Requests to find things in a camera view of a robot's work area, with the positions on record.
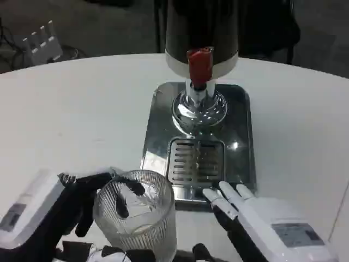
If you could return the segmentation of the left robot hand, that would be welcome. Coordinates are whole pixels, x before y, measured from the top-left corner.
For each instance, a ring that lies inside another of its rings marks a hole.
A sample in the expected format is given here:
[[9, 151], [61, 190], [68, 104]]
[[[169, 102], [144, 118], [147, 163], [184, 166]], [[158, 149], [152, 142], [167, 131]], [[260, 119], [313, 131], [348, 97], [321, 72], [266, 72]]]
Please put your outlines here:
[[150, 170], [39, 175], [1, 219], [1, 261], [172, 261], [174, 192]]

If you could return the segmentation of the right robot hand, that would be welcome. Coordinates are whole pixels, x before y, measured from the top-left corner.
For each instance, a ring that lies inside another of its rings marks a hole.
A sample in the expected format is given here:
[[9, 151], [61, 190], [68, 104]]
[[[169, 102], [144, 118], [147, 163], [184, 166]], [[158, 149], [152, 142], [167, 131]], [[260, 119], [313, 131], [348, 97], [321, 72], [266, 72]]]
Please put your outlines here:
[[291, 204], [220, 181], [202, 191], [242, 261], [338, 261], [338, 255]]

